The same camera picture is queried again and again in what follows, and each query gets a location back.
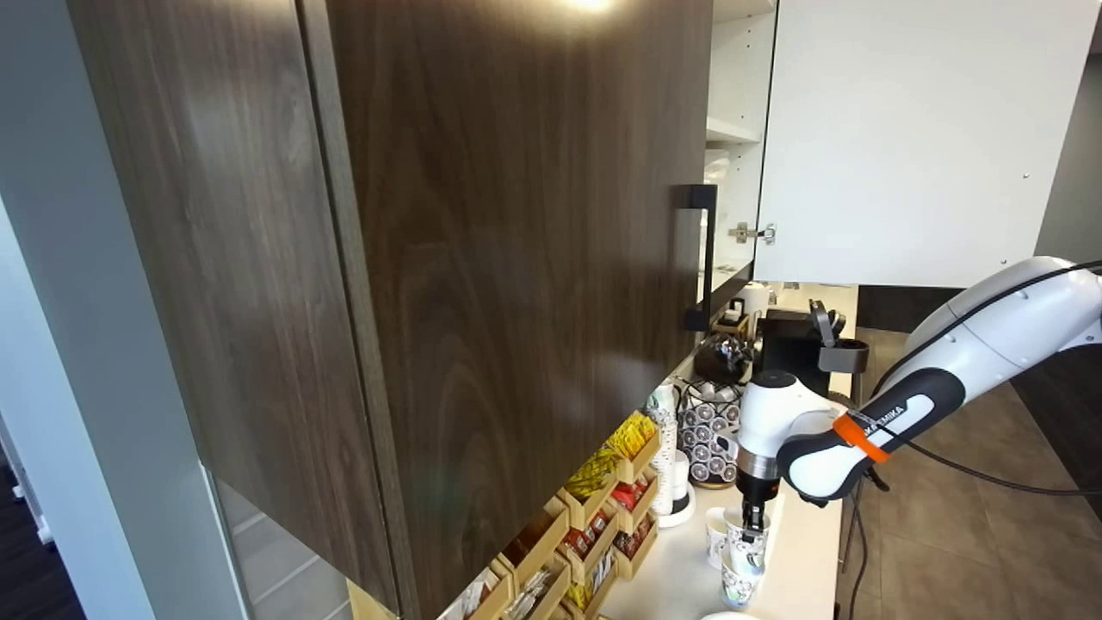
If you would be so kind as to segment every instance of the wooden organizer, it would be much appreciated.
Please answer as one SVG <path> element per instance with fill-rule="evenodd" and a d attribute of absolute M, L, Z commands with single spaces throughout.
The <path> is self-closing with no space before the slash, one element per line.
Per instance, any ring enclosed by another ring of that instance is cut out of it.
<path fill-rule="evenodd" d="M 541 567 L 547 565 L 554 555 L 555 548 L 559 547 L 559 543 L 562 542 L 563 537 L 566 536 L 566 532 L 570 530 L 570 515 L 566 509 L 566 504 L 559 498 L 551 498 L 547 504 L 543 505 L 543 510 L 548 514 L 554 518 L 554 522 L 548 527 L 547 532 L 540 536 L 539 542 L 537 542 L 532 550 L 520 561 L 517 566 L 514 566 L 509 558 L 505 557 L 505 554 L 498 554 L 497 561 L 501 563 L 503 566 L 512 575 L 512 583 L 516 586 L 518 592 L 523 589 L 525 584 L 531 579 L 532 575 Z"/>
<path fill-rule="evenodd" d="M 639 501 L 635 504 L 635 510 L 628 512 L 627 509 L 620 507 L 615 499 L 609 499 L 609 504 L 615 504 L 619 510 L 619 529 L 624 532 L 635 532 L 635 529 L 642 523 L 642 519 L 647 516 L 647 511 L 650 510 L 650 504 L 655 503 L 655 496 L 658 494 L 658 474 L 650 467 L 646 467 L 642 470 L 642 477 L 647 479 L 649 486 L 647 491 L 639 498 Z"/>
<path fill-rule="evenodd" d="M 549 620 L 552 618 L 554 610 L 559 608 L 559 602 L 562 601 L 563 595 L 566 594 L 566 588 L 570 586 L 570 565 L 562 556 L 552 553 L 551 557 L 548 558 L 548 563 L 543 566 L 551 568 L 555 576 L 552 577 L 551 587 L 548 588 L 547 594 L 543 595 L 543 598 L 540 599 L 528 614 L 528 620 Z M 525 584 L 520 584 L 517 586 L 517 589 L 519 590 L 523 587 Z"/>
<path fill-rule="evenodd" d="M 653 523 L 650 526 L 650 532 L 647 533 L 647 537 L 642 540 L 642 544 L 636 550 L 635 557 L 629 558 L 619 548 L 613 546 L 613 554 L 616 555 L 616 574 L 625 579 L 635 577 L 639 573 L 639 567 L 642 566 L 642 561 L 650 553 L 650 547 L 655 546 L 656 539 L 658 539 L 658 524 Z"/>
<path fill-rule="evenodd" d="M 498 620 L 516 597 L 517 586 L 512 583 L 512 575 L 505 566 L 497 559 L 491 559 L 489 561 L 489 569 L 501 580 L 466 620 Z"/>
<path fill-rule="evenodd" d="M 659 445 L 658 429 L 655 429 L 655 435 L 644 444 L 635 458 L 622 459 L 619 461 L 619 465 L 616 466 L 616 479 L 628 485 L 635 482 L 635 479 L 639 478 L 642 470 L 650 465 L 650 459 L 655 458 L 655 455 L 658 454 Z"/>
<path fill-rule="evenodd" d="M 593 521 L 593 515 L 597 513 L 597 509 L 604 505 L 605 500 L 616 488 L 617 476 L 614 474 L 608 474 L 605 476 L 605 486 L 601 488 L 599 491 L 590 496 L 585 502 L 579 502 L 574 496 L 570 494 L 570 491 L 565 489 L 560 489 L 559 493 L 555 496 L 559 500 L 566 504 L 566 513 L 569 516 L 570 526 L 574 530 L 585 530 L 585 527 Z"/>
<path fill-rule="evenodd" d="M 615 564 L 619 562 L 619 558 L 616 558 L 613 562 Z M 613 586 L 616 584 L 618 570 L 619 567 L 613 566 L 613 569 L 608 572 L 608 576 L 605 577 L 605 580 L 601 584 L 601 587 L 593 594 L 593 600 L 590 601 L 590 606 L 585 608 L 585 611 L 579 609 L 577 606 L 574 605 L 574 602 L 569 598 L 564 597 L 562 599 L 563 608 L 566 609 L 573 620 L 595 620 L 601 617 L 601 606 L 605 603 L 605 599 L 608 597 L 608 590 L 613 589 Z"/>
<path fill-rule="evenodd" d="M 585 555 L 585 559 L 577 557 L 573 551 L 568 550 L 566 554 L 563 556 L 570 564 L 570 578 L 575 584 L 584 584 L 585 579 L 593 572 L 593 567 L 596 566 L 597 562 L 601 561 L 601 556 L 605 555 L 608 547 L 613 545 L 613 541 L 616 539 L 616 534 L 619 530 L 616 526 L 616 509 L 614 507 L 605 507 L 605 512 L 612 512 L 612 516 L 608 520 L 608 525 L 605 526 L 605 531 L 597 536 L 596 542 L 590 547 L 590 553 Z"/>

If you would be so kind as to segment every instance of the black cabinet handle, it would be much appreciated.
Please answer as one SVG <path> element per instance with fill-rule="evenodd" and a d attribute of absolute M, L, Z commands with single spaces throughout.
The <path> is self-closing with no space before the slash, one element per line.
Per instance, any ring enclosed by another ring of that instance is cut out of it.
<path fill-rule="evenodd" d="M 716 186 L 684 185 L 688 188 L 688 200 L 680 203 L 678 208 L 703 208 L 707 211 L 707 227 L 704 231 L 704 298 L 685 309 L 684 329 L 691 333 L 706 333 L 709 319 L 712 318 L 712 270 L 715 267 L 715 196 Z"/>

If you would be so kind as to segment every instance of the cabinet shelf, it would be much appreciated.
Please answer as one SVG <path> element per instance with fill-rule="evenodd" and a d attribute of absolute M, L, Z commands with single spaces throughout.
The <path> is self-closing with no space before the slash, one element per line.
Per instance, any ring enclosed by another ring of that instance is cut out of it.
<path fill-rule="evenodd" d="M 715 0 L 712 23 L 741 20 L 777 10 L 777 0 Z"/>
<path fill-rule="evenodd" d="M 753 144 L 761 141 L 761 132 L 746 127 L 707 117 L 707 141 L 732 144 Z"/>

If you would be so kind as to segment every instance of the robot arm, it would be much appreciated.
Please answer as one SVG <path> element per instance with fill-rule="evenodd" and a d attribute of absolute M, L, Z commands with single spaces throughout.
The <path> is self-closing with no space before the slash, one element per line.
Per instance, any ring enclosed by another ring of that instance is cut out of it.
<path fill-rule="evenodd" d="M 1080 269 L 998 298 L 927 345 L 991 297 L 1070 265 L 1029 258 L 951 298 L 908 338 L 903 363 L 860 411 L 839 416 L 838 405 L 784 372 L 755 377 L 738 432 L 747 530 L 760 531 L 781 477 L 809 501 L 840 499 L 869 466 L 976 396 L 1058 351 L 1102 344 L 1102 278 Z"/>

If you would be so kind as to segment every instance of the white wall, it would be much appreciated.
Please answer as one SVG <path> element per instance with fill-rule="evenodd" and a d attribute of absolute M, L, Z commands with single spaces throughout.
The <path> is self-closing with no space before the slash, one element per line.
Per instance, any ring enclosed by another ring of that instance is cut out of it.
<path fill-rule="evenodd" d="M 1087 58 L 1036 253 L 1102 258 L 1102 54 Z"/>
<path fill-rule="evenodd" d="M 0 410 L 85 613 L 241 618 L 63 0 L 0 4 Z"/>

